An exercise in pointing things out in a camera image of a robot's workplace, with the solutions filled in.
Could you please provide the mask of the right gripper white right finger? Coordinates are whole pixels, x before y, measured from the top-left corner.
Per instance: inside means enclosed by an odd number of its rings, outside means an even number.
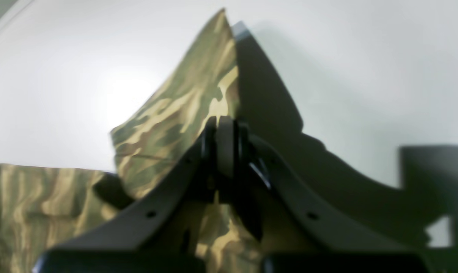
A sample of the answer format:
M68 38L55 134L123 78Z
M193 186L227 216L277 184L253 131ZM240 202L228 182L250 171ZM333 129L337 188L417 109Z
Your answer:
M220 201L260 243L260 273L428 273L422 256L319 197L246 123L218 122Z

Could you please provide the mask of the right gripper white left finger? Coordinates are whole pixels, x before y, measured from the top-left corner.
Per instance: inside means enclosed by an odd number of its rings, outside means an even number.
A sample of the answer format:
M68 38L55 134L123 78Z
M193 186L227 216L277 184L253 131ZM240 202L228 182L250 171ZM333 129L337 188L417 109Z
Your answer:
M217 118L173 169L114 219L48 250L34 273L205 273L194 255L208 196Z

